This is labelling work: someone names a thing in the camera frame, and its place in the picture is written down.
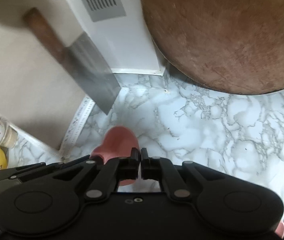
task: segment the wall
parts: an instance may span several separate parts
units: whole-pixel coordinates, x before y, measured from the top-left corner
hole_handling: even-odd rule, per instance
[[[0,0],[0,115],[59,148],[84,92],[25,27],[32,7],[64,44],[82,32],[65,0]]]

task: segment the pink object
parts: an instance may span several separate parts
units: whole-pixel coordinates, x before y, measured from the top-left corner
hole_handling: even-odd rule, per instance
[[[112,158],[130,157],[132,148],[139,149],[138,139],[134,133],[124,126],[115,126],[107,131],[102,144],[93,150],[90,158],[101,157],[105,164]],[[120,186],[129,185],[133,182],[132,179],[123,180],[120,182]]]
[[[284,237],[284,222],[280,221],[278,227],[275,230],[275,233],[283,239]]]

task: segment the white marble surface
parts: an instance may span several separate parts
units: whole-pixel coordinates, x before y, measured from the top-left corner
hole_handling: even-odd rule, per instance
[[[111,127],[124,125],[150,156],[174,164],[192,160],[268,187],[284,202],[284,90],[230,95],[197,87],[180,73],[172,76],[167,90],[122,88],[107,116],[94,107],[63,160],[90,154]],[[147,191],[150,184],[133,187]]]
[[[123,88],[162,88],[166,89],[168,86],[169,73],[168,68],[163,70],[162,76],[145,75],[145,74],[131,74],[131,73],[115,73],[115,77]]]
[[[61,162],[62,156],[58,151],[47,153],[19,136],[12,149],[7,151],[8,168],[45,162],[46,164]]]

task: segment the wooden cutting board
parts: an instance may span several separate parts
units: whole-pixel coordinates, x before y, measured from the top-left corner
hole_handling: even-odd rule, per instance
[[[165,57],[203,86],[235,94],[284,89],[284,0],[143,0]]]

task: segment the wooden knife handle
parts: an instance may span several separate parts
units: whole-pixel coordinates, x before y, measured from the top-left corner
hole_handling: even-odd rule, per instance
[[[23,20],[42,45],[62,64],[66,56],[66,48],[40,11],[32,8],[23,16]]]

